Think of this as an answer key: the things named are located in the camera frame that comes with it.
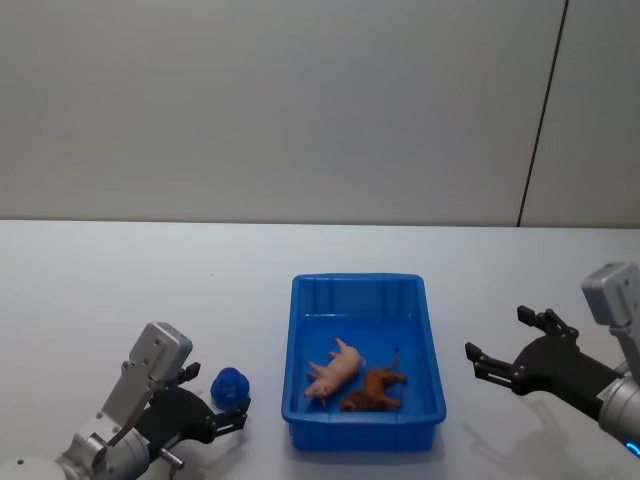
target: blue ball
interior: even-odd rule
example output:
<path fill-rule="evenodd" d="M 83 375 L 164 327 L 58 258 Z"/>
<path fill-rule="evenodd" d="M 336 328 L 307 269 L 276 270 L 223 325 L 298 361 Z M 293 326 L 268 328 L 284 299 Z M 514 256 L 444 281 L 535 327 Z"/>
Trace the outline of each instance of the blue ball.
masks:
<path fill-rule="evenodd" d="M 211 399 L 225 412 L 235 410 L 249 398 L 249 380 L 233 367 L 220 370 L 211 384 Z"/>

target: table surface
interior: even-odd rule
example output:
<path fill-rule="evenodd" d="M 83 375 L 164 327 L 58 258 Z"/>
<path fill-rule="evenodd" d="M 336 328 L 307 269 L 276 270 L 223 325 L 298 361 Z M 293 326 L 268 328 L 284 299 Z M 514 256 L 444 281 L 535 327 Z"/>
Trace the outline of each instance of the table surface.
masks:
<path fill-rule="evenodd" d="M 513 360 L 538 331 L 520 304 L 553 307 L 608 365 L 622 353 L 597 326 L 581 280 L 640 261 L 640 231 L 0 222 L 0 462 L 56 457 L 104 402 L 143 326 L 174 324 L 203 365 L 251 381 L 244 432 L 176 447 L 177 479 L 622 479 L 640 464 L 549 394 L 513 395 L 473 376 L 468 340 Z M 428 454 L 301 454 L 280 416 L 292 278 L 318 272 L 421 275 L 448 415 Z M 156 462 L 144 478 L 167 478 Z"/>

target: blue container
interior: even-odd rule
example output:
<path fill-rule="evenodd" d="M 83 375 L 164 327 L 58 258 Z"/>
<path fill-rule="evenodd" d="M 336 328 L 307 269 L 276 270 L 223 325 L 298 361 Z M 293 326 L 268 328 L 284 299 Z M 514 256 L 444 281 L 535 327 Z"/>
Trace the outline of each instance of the blue container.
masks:
<path fill-rule="evenodd" d="M 304 396 L 309 361 L 329 362 L 335 337 L 354 346 L 366 366 L 326 407 Z M 368 368 L 388 367 L 406 385 L 387 390 L 402 408 L 341 412 L 340 401 L 361 388 Z M 293 280 L 282 417 L 293 445 L 306 451 L 423 451 L 433 444 L 446 406 L 422 278 L 403 274 L 300 275 Z"/>

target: brown toy animal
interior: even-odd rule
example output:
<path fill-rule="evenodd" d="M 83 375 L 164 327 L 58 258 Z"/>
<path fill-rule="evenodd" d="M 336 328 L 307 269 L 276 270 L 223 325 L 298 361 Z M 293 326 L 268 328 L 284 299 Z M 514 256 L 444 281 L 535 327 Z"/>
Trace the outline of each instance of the brown toy animal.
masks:
<path fill-rule="evenodd" d="M 329 365 L 322 367 L 309 362 L 309 366 L 312 368 L 309 376 L 314 382 L 304 391 L 304 396 L 317 397 L 325 405 L 326 398 L 353 378 L 362 363 L 358 350 L 350 347 L 339 338 L 336 338 L 336 343 L 340 347 L 340 353 L 329 352 L 329 356 L 333 358 Z"/>
<path fill-rule="evenodd" d="M 340 404 L 343 412 L 384 412 L 388 407 L 400 408 L 402 402 L 387 397 L 385 388 L 394 383 L 407 383 L 407 376 L 393 372 L 398 357 L 389 368 L 369 370 L 364 378 L 364 388 L 348 394 Z"/>

